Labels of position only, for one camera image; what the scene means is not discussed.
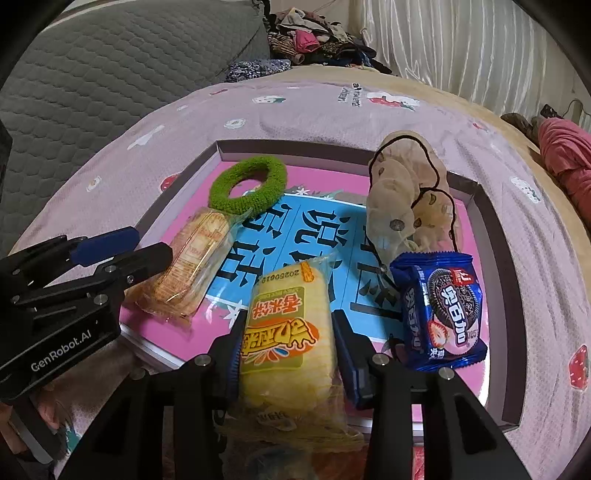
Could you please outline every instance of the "blue printed paper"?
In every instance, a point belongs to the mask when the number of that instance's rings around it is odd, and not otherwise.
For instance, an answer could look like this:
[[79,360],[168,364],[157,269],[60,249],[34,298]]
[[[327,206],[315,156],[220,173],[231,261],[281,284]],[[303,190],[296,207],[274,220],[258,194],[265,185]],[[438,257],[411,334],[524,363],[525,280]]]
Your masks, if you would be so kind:
[[381,277],[365,237],[365,219],[361,205],[285,194],[243,223],[207,297],[248,307],[258,277],[335,250],[331,310],[343,309],[353,330],[372,339],[402,338],[399,295]]

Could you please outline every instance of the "blue snack package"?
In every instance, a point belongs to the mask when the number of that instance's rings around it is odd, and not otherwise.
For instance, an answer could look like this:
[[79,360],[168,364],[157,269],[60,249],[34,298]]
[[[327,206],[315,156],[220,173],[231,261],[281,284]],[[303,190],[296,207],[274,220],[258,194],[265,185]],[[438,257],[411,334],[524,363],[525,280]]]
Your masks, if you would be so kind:
[[409,368],[428,372],[485,359],[482,290],[471,255],[407,252],[390,263],[390,272],[402,293]]

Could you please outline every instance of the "black cord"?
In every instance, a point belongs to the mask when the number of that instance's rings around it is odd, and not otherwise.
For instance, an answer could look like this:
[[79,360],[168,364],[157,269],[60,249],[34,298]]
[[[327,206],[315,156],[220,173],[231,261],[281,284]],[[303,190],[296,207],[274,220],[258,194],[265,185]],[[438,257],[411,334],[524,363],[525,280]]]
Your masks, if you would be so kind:
[[[422,188],[420,188],[418,197],[411,204],[411,208],[414,208],[414,206],[418,202],[421,201],[421,199],[423,198],[423,196],[427,192],[440,192],[440,193],[444,194],[451,201],[451,203],[452,203],[452,223],[450,225],[449,238],[452,240],[454,251],[457,252],[458,251],[458,248],[457,248],[457,242],[456,242],[456,233],[454,231],[454,226],[455,226],[455,223],[456,223],[456,204],[453,201],[452,196],[449,195],[448,192],[445,192],[444,190],[438,188],[439,187],[439,182],[441,181],[441,177],[439,176],[439,171],[438,171],[438,169],[435,168],[435,165],[433,164],[433,162],[431,160],[431,157],[429,157],[429,151],[427,150],[427,147],[418,138],[413,137],[412,135],[399,135],[397,137],[394,137],[392,140],[389,140],[388,142],[386,142],[384,145],[382,145],[377,150],[377,152],[375,153],[373,159],[371,160],[371,162],[369,162],[369,188],[371,189],[371,187],[374,184],[374,179],[373,179],[373,175],[372,175],[372,168],[373,168],[376,160],[378,159],[378,155],[380,155],[380,153],[382,153],[385,148],[389,147],[394,142],[397,142],[398,140],[404,140],[404,139],[414,140],[415,142],[417,142],[420,145],[420,147],[425,152],[425,156],[427,157],[427,161],[428,161],[429,165],[431,166],[431,168],[435,172],[435,177],[437,178],[437,180],[435,181],[435,185],[433,187],[422,187]],[[375,250],[375,246],[372,243],[372,241],[369,240],[369,238],[368,238],[368,241],[369,241],[369,243],[372,245],[372,247]]]
[[566,109],[565,113],[563,113],[563,114],[561,115],[561,117],[562,117],[562,118],[564,118],[564,117],[566,116],[566,114],[567,114],[567,113],[569,112],[569,110],[570,110],[570,106],[571,106],[573,103],[575,103],[577,100],[578,100],[578,101],[581,103],[581,110],[582,110],[582,112],[583,112],[585,115],[589,115],[589,114],[588,114],[588,113],[585,111],[585,106],[583,105],[583,102],[581,102],[581,100],[580,100],[579,98],[573,98],[573,99],[570,101],[570,103],[569,103],[569,106],[567,107],[567,109]]

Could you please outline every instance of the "strawberry illustration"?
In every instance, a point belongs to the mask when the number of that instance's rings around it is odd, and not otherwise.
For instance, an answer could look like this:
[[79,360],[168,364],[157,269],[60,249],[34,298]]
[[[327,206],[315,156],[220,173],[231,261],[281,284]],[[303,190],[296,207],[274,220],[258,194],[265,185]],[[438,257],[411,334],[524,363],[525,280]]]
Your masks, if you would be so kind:
[[582,345],[569,362],[570,386],[577,390],[586,390],[589,384],[589,357],[587,345]]
[[433,346],[442,348],[447,342],[447,330],[445,327],[435,320],[429,320],[427,322],[427,331],[429,332],[429,338]]
[[425,448],[413,447],[413,480],[425,480]]
[[164,190],[166,190],[168,187],[170,187],[172,185],[172,183],[177,179],[177,177],[180,175],[180,173],[175,173],[174,175],[171,175],[170,177],[166,177],[162,183],[160,184],[160,190],[163,192]]

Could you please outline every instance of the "finger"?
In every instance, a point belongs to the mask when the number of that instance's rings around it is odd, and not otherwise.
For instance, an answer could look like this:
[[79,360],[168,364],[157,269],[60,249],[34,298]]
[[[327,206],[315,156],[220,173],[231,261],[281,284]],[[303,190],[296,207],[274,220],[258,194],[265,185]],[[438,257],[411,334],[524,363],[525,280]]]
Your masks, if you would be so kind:
[[12,407],[4,403],[0,403],[0,425],[3,423],[8,423],[11,414]]
[[48,392],[53,392],[56,389],[56,385],[54,383],[55,380],[52,380],[47,385],[43,387],[43,390],[47,390]]
[[49,427],[57,430],[60,419],[56,409],[56,398],[52,392],[41,390],[37,396],[37,411]]
[[11,412],[12,407],[0,404],[0,435],[4,437],[12,453],[21,453],[27,450],[27,445],[25,445],[8,423]]

